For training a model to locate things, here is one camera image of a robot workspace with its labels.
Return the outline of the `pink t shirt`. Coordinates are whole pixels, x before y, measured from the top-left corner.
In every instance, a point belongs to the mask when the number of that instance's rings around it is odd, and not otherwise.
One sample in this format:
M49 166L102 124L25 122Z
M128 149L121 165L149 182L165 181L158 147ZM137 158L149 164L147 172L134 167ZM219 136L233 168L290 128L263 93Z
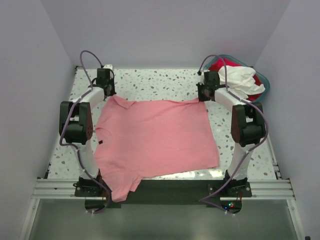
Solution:
M220 155L207 108L188 101L129 101L114 95L96 124L94 158L114 202L142 179L216 168Z

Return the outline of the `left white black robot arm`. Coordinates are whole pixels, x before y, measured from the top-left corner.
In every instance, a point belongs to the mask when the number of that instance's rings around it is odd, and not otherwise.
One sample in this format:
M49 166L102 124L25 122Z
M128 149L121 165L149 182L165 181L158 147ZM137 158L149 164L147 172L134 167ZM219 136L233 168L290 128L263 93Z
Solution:
M72 147L80 168L79 177L89 180L86 191L99 196L104 184L97 180L99 168L94 159L91 138L94 133L92 110L116 93L115 74L112 65L97 69L95 83L74 100L62 101L59 109L59 144Z

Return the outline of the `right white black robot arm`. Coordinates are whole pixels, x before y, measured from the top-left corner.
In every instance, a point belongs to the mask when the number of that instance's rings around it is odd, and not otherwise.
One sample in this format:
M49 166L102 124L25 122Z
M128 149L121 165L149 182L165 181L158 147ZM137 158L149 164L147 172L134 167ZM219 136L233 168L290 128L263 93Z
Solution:
M199 83L196 84L198 99L201 102L214 101L231 113L231 137L235 143L231 163L225 173L230 180L223 183L223 192L235 196L241 186L238 181L248 177L248 167L253 151L260 146L269 133L263 105L240 98L225 84L220 83L215 71L198 71Z

